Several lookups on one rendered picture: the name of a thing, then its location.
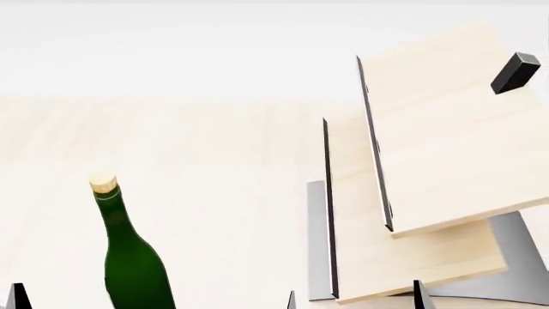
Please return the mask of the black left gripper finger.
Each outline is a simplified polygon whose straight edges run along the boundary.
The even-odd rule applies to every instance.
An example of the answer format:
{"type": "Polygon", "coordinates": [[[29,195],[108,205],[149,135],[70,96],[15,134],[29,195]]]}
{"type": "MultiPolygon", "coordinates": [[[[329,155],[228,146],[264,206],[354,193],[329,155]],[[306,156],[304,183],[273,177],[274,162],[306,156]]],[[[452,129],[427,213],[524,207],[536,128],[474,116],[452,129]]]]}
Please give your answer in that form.
{"type": "Polygon", "coordinates": [[[22,282],[11,285],[11,309],[33,309],[22,282]]]}

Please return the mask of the large light wooden rack shelf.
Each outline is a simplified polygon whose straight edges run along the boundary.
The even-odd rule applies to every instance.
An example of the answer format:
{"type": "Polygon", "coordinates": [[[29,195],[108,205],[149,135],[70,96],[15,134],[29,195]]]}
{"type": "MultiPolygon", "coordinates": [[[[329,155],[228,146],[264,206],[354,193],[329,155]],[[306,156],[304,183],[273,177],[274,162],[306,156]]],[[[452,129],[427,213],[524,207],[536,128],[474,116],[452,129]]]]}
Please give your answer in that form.
{"type": "Polygon", "coordinates": [[[510,57],[475,22],[361,62],[395,238],[549,204],[549,107],[490,86],[510,57]]]}

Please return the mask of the small light wooden rack shelf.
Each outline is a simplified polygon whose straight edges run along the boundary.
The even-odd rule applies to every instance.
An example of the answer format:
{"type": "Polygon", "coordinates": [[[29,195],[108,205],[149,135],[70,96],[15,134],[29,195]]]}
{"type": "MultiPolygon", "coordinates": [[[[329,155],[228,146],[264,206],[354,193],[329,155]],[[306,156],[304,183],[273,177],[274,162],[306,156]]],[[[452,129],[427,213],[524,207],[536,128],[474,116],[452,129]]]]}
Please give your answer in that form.
{"type": "Polygon", "coordinates": [[[488,221],[393,239],[383,208],[365,114],[329,118],[328,136],[341,304],[426,285],[505,272],[488,221]]]}

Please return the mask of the green glass wine bottle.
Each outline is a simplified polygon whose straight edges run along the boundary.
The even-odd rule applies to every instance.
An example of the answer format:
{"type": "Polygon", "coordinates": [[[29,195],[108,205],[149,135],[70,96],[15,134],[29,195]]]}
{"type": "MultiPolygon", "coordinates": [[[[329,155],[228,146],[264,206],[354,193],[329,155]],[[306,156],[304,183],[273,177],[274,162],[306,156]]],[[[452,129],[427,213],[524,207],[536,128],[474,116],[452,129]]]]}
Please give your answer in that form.
{"type": "Polygon", "coordinates": [[[104,282],[115,309],[176,309],[166,268],[130,221],[120,187],[94,193],[108,238],[104,282]]]}

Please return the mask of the beige cork stopper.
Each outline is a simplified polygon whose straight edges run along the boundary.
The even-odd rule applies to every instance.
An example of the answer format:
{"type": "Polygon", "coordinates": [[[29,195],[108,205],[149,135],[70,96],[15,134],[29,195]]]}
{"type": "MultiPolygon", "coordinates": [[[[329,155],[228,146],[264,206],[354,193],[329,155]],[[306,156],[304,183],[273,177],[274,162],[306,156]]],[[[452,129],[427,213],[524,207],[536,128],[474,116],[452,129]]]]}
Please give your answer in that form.
{"type": "Polygon", "coordinates": [[[106,194],[117,187],[118,181],[115,174],[96,173],[89,178],[89,184],[93,192],[106,194]]]}

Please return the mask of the grey metal rack frame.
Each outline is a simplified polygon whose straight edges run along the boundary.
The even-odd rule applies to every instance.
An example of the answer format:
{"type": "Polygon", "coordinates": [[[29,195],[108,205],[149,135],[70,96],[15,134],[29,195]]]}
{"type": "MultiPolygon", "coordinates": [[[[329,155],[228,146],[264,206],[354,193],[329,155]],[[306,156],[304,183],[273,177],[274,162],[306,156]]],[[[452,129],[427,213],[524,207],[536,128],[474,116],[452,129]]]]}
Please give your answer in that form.
{"type": "MultiPolygon", "coordinates": [[[[307,184],[308,297],[310,301],[333,300],[336,296],[335,246],[329,240],[327,189],[324,181],[307,184]]],[[[508,300],[549,306],[549,270],[522,219],[521,213],[489,218],[508,270],[433,288],[432,297],[508,300]]]]}

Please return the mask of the black rectangular rack post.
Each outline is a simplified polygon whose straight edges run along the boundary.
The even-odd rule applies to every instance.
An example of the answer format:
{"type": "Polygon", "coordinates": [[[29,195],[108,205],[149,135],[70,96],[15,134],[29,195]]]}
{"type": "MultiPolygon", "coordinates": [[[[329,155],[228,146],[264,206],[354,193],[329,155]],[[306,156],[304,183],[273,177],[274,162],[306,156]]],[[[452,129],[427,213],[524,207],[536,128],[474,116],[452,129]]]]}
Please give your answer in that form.
{"type": "Polygon", "coordinates": [[[494,94],[502,94],[524,87],[541,67],[538,58],[516,52],[491,83],[494,94]]]}

